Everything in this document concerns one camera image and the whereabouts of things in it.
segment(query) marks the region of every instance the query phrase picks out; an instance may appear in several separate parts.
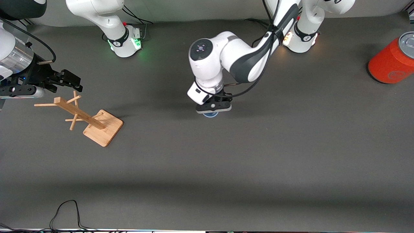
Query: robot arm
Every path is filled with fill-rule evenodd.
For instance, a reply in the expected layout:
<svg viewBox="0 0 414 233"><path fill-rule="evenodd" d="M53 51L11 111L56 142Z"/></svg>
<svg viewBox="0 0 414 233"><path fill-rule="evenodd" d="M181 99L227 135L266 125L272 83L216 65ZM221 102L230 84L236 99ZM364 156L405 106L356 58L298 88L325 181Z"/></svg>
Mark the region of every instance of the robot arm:
<svg viewBox="0 0 414 233"><path fill-rule="evenodd" d="M252 48L231 32L222 32L211 39L200 39L191 45L189 61L195 81L187 95L199 105L204 105L213 95L223 92L223 68L238 83L257 80L263 72L269 56L277 49L280 39L289 32L298 16L300 0L267 1L273 13L273 27L263 36L259 44ZM278 28L277 34L272 29ZM199 113L228 111L231 105L223 108L207 108Z"/></svg>
<svg viewBox="0 0 414 233"><path fill-rule="evenodd" d="M74 15L96 24L119 57L132 56L141 48L139 29L124 26L117 15L101 16L122 9L124 0L66 0L66 5Z"/></svg>
<svg viewBox="0 0 414 233"><path fill-rule="evenodd" d="M55 85L69 86L81 92L79 77L67 70L54 71L50 66L54 59L45 61L32 51L31 43L26 44L4 30L4 23L21 30L7 19L40 17L46 10L46 0L16 2L0 0L0 98L39 98L44 95L44 89L56 92Z"/></svg>
<svg viewBox="0 0 414 233"><path fill-rule="evenodd" d="M291 38L284 44L295 53L307 52L314 43L316 32L325 19L325 11L341 15L349 11L355 0L303 0L303 13L294 25Z"/></svg>

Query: silver cylinder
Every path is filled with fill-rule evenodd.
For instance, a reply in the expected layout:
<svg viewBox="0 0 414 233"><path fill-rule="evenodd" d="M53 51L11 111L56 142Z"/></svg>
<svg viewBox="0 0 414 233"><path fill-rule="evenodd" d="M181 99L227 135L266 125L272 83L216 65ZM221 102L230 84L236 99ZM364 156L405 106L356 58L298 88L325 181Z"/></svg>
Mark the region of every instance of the silver cylinder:
<svg viewBox="0 0 414 233"><path fill-rule="evenodd" d="M33 60L34 53L23 41L16 38L16 44L12 52L5 59L0 61L0 65L13 71L13 74L22 72Z"/></svg>

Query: cable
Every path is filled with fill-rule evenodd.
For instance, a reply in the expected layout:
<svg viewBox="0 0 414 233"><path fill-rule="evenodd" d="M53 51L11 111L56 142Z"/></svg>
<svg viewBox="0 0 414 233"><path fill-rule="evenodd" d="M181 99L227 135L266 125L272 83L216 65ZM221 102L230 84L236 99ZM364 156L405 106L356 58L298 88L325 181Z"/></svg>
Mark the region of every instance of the cable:
<svg viewBox="0 0 414 233"><path fill-rule="evenodd" d="M224 87L232 87L232 86L237 86L240 85L242 83L229 83L229 84L224 84Z"/></svg>
<svg viewBox="0 0 414 233"><path fill-rule="evenodd" d="M266 9L266 12L269 12L269 10L267 9L267 6L266 6L266 3L265 3L265 0L262 0L262 2L263 2L263 5L264 5L264 7L265 7L265 9ZM277 5L276 5L275 14L276 14L276 13L277 13L277 11L279 10L279 5L280 5L280 1L278 1ZM267 68L267 65L269 64L270 57L272 56L272 49L273 49L273 43L274 43L274 34L277 34L279 31L281 31L281 28L277 28L277 30L276 30L276 31L272 31L272 34L270 35L270 36L271 36L271 38L270 38L270 49L269 49L269 55L267 56L267 60L266 60L266 62L265 62L265 66L263 67L263 70L262 70L262 72L260 73L259 77L256 79L256 81L255 81L255 82L254 82L254 83L253 83L250 87L248 87L246 90L244 90L244 91L242 91L242 92L240 92L240 93L238 93L238 94L235 94L235 95L216 95L216 94L209 93L209 92L205 91L204 89L202 89L202 88L198 85L198 83L197 83L196 76L194 76L194 82L195 82L196 86L197 86L200 90L202 90L204 93L209 94L209 95L212 95L212 96L215 96L215 97L220 97L220 98L229 98L229 97L232 97L232 98L233 98L233 97L238 97L238 96L241 96L241 95L243 95L243 94L245 94L245 93L249 92L251 89L253 89L253 87L255 87L255 86L257 85L257 83L259 83L260 79L263 77L263 74L265 73L265 70L266 70L266 68Z"/></svg>
<svg viewBox="0 0 414 233"><path fill-rule="evenodd" d="M75 203L75 206L76 206L76 214L77 214L77 224L78 224L78 227L79 227L80 229L82 229L82 230L86 230L86 231L89 231L87 228L89 228L89 229L93 229L93 228L90 228L90 227L86 227L86 226L84 226L84 225L82 225L82 224L80 223L79 208L78 208L77 202L76 202L75 200L68 200L68 201L65 201L65 202L63 202L62 204L60 204L60 205L59 205L58 209L56 210L56 214L55 214L55 216L51 219L51 221L50 221L50 223L49 223L49 228L50 228L50 229L52 229L52 230L56 230L55 228L53 228L53 222L55 221L55 218L58 216L58 214L59 214L59 210L60 210L60 208L62 207L62 205L63 205L63 204L65 204L65 203L68 203L68 202L70 202L70 201L73 201L73 202Z"/></svg>
<svg viewBox="0 0 414 233"><path fill-rule="evenodd" d="M101 38L102 38L103 41L107 41L107 40L104 39L104 35L105 35L105 33L102 33L102 37Z"/></svg>
<svg viewBox="0 0 414 233"><path fill-rule="evenodd" d="M22 21L20 21L20 20L18 20L24 27L26 27L26 25L22 22Z"/></svg>
<svg viewBox="0 0 414 233"><path fill-rule="evenodd" d="M124 5L124 7L125 7L125 9L127 9L132 15L130 15L130 14L128 14L128 12L126 12L126 11L124 11L125 13L127 13L128 15L130 15L130 16L132 16L132 17L134 17L134 18L136 18L137 20L139 20L139 21L145 21L145 22L148 22L148 23L150 23L150 24L154 24L153 22L151 22L151 21L148 21L148 20L144 20L144 19L141 19L141 18L138 18L126 5Z"/></svg>
<svg viewBox="0 0 414 233"><path fill-rule="evenodd" d="M263 36L261 36L261 37L257 38L255 41L253 41L253 43L252 43L252 46L251 46L251 47L253 47L253 46L255 45L255 43L256 43L257 41L261 40L264 36L265 36L265 35L263 35Z"/></svg>
<svg viewBox="0 0 414 233"><path fill-rule="evenodd" d="M27 19L23 19L23 20L26 21L26 23L28 23L29 25L32 25L32 23L28 21Z"/></svg>
<svg viewBox="0 0 414 233"><path fill-rule="evenodd" d="M130 13L128 13L125 9L122 8L122 10L129 16L131 16L132 18L136 18L138 19L138 17L131 15Z"/></svg>
<svg viewBox="0 0 414 233"><path fill-rule="evenodd" d="M268 23L266 23L265 21L259 20L259 19L248 18L248 19L245 19L245 20L247 20L247 21L253 21L253 22L258 22L260 25L262 25L266 29L269 26Z"/></svg>
<svg viewBox="0 0 414 233"><path fill-rule="evenodd" d="M32 230L26 230L26 229L13 229L13 228L11 228L11 227L7 226L6 224L3 224L3 223L0 223L0 226L3 227L3 228L9 229L9 230L11 230L12 232L15 232L15 233L38 233L38 232L42 232L42 231L45 231L45 230L49 230L47 228L41 229L41 230L38 230L38 231L32 231Z"/></svg>
<svg viewBox="0 0 414 233"><path fill-rule="evenodd" d="M275 14L277 13L277 8L279 7L279 2L280 2L280 0L277 1L276 11L274 12ZM272 17L270 16L269 9L267 8L265 0L262 0L262 3L263 3L263 6L265 7L267 17L269 18L270 21L272 21Z"/></svg>
<svg viewBox="0 0 414 233"><path fill-rule="evenodd" d="M29 33L29 32L27 32L27 31L25 31L25 30L23 30L23 29L21 29L21 28L19 28L18 26L16 26L16 25L14 25L14 24L12 24L11 22L9 22L8 20L5 20L5 19L3 19L3 18L1 18L0 17L0 19L3 21L3 22L5 22L6 24L8 24L8 25L10 25L10 26L12 26L13 28L15 28L15 29L17 29L17 30L19 30L19 31L21 31L21 32L23 32L23 33L25 33L26 35L28 35L28 36L30 36L30 37L32 37L33 39L35 39L35 40L37 40L37 41L39 41L43 46L45 46L51 53L52 53L52 55L53 55L53 59L52 60L50 60L50 61L45 61L45 62L41 62L42 64L50 64L50 63L53 63L53 62L55 62L56 61L56 54L55 54L55 52L52 50L52 48L51 47L49 47L49 45L47 45L45 42L43 42L42 40L40 40L39 38L37 38L36 36L34 36L34 35L32 35L31 33Z"/></svg>
<svg viewBox="0 0 414 233"><path fill-rule="evenodd" d="M147 36L147 26L148 26L148 24L145 24L144 36L143 36L142 39L145 39L145 37Z"/></svg>

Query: gray table surface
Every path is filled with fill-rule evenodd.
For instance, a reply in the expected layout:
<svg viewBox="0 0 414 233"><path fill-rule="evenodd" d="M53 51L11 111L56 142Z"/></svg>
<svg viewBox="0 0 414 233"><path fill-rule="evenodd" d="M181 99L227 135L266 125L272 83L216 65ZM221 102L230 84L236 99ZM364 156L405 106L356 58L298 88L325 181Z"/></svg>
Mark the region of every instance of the gray table surface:
<svg viewBox="0 0 414 233"><path fill-rule="evenodd" d="M53 67L82 78L80 107L125 124L102 148L82 135L85 123L69 131L68 113L33 107L70 88L6 101L0 222L43 228L76 199L95 228L414 232L414 80L380 84L365 68L408 27L402 14L326 19L308 53L279 48L257 87L208 119L186 96L190 44L225 30L250 43L258 24L149 25L143 50L125 59L98 27L35 26ZM74 206L55 223L75 227Z"/></svg>

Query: wooden mug tree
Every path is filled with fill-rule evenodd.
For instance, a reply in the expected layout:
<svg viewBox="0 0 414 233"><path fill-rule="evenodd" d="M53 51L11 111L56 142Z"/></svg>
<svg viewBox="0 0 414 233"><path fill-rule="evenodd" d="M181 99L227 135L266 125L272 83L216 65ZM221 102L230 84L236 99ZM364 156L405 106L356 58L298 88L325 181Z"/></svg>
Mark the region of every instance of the wooden mug tree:
<svg viewBox="0 0 414 233"><path fill-rule="evenodd" d="M65 120L72 122L69 130L73 130L77 121L85 121L89 123L89 125L83 131L83 134L103 147L108 146L124 123L103 109L101 109L95 116L88 115L86 112L79 109L78 99L80 97L80 95L76 95L76 91L73 91L73 98L70 100L56 97L53 100L53 104L35 104L34 106L59 106L61 109L74 115L73 119Z"/></svg>

